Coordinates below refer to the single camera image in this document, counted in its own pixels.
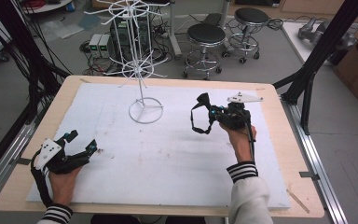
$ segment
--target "human hand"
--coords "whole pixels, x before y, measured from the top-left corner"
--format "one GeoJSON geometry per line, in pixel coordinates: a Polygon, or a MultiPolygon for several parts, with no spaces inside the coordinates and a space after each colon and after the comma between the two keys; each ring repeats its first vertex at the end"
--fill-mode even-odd
{"type": "Polygon", "coordinates": [[[69,174],[56,175],[48,173],[51,188],[53,190],[53,202],[68,206],[74,195],[76,177],[82,167],[78,167],[69,174]]]}
{"type": "MultiPolygon", "coordinates": [[[[248,136],[247,129],[243,130],[231,130],[226,125],[219,123],[220,127],[228,133],[229,141],[234,147],[235,156],[237,157],[237,162],[241,161],[253,161],[250,140],[248,136]]],[[[252,126],[253,138],[257,134],[255,126],[252,126]]]]}

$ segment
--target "person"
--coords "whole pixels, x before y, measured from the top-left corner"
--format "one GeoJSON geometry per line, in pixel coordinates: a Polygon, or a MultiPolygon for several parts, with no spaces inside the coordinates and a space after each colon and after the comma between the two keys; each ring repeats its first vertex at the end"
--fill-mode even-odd
{"type": "MultiPolygon", "coordinates": [[[[258,176],[253,160],[249,137],[245,130],[234,131],[220,123],[227,134],[237,158],[236,164],[227,168],[234,183],[231,191],[231,205],[228,222],[230,224],[273,223],[269,215],[269,188],[265,180],[258,176]]],[[[255,139],[256,129],[252,126],[255,139]]],[[[68,175],[48,175],[53,191],[53,204],[48,207],[45,215],[37,224],[66,224],[72,210],[68,207],[72,200],[77,174],[81,168],[68,175]]]]}

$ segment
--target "striped sleeve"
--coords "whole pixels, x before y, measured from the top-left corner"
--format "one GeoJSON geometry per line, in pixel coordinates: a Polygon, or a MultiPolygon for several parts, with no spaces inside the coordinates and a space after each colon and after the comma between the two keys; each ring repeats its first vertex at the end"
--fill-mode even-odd
{"type": "Polygon", "coordinates": [[[252,176],[258,176],[254,161],[242,161],[227,168],[232,181],[245,179],[252,176]]]}
{"type": "Polygon", "coordinates": [[[46,211],[45,215],[43,216],[42,220],[37,222],[37,224],[67,224],[71,220],[71,216],[74,212],[69,207],[53,203],[48,207],[48,210],[46,211]]]}

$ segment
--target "bar stool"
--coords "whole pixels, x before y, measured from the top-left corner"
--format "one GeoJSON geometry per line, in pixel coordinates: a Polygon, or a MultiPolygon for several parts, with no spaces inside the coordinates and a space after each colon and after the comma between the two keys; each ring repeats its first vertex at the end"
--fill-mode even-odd
{"type": "Polygon", "coordinates": [[[215,69],[216,73],[221,73],[222,68],[219,59],[215,54],[208,51],[207,48],[213,48],[223,44],[226,38],[225,32],[212,24],[199,23],[188,28],[187,38],[190,42],[201,46],[201,49],[192,50],[186,55],[186,69],[183,72],[183,77],[187,78],[187,70],[189,68],[205,72],[207,75],[205,80],[209,80],[210,70],[215,69]],[[196,57],[198,60],[191,62],[191,57],[196,57]]]}
{"type": "Polygon", "coordinates": [[[258,41],[252,37],[252,34],[260,31],[269,22],[269,16],[259,9],[242,7],[235,11],[234,18],[245,27],[241,33],[234,34],[228,39],[229,45],[226,51],[222,53],[222,57],[229,57],[228,48],[233,47],[234,49],[245,51],[245,56],[240,58],[240,63],[246,63],[248,52],[253,50],[255,50],[254,58],[259,59],[260,47],[258,41]]]}

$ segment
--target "floor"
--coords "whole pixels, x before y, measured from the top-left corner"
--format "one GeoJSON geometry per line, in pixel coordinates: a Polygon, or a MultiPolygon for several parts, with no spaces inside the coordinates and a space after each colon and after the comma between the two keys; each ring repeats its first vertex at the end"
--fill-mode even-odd
{"type": "MultiPolygon", "coordinates": [[[[38,16],[41,22],[61,21],[65,25],[79,24],[83,19],[82,10],[68,13],[55,10],[38,16]]],[[[182,33],[194,24],[191,17],[177,19],[179,46],[185,54],[191,47],[182,33]]],[[[79,46],[90,40],[92,34],[104,34],[107,26],[96,25],[66,39],[48,42],[73,74],[82,74],[87,67],[87,59],[79,46]]],[[[249,58],[245,64],[239,63],[240,54],[236,51],[231,57],[220,58],[223,71],[211,73],[210,80],[232,82],[274,83],[296,72],[302,64],[296,51],[282,30],[262,29],[255,37],[261,44],[260,59],[249,58]]],[[[220,55],[223,48],[214,51],[220,55]]],[[[156,67],[156,73],[167,78],[182,79],[184,62],[171,60],[156,67]]],[[[203,74],[189,71],[188,79],[202,79],[203,74]]],[[[0,62],[0,141],[11,124],[19,116],[28,102],[28,84],[12,61],[0,62]]],[[[287,86],[277,89],[284,93],[287,86]]],[[[318,149],[324,168],[338,197],[339,203],[349,223],[358,223],[358,100],[343,85],[333,72],[333,66],[322,66],[315,80],[310,108],[310,136],[318,149]]],[[[42,213],[0,212],[0,223],[36,223],[42,213]]],[[[75,214],[72,223],[89,223],[91,214],[75,214]]],[[[142,216],[141,220],[150,223],[158,216],[142,216]]],[[[326,214],[322,218],[273,218],[275,223],[331,223],[326,214]]],[[[220,217],[208,217],[207,223],[223,223],[220,217]]]]}

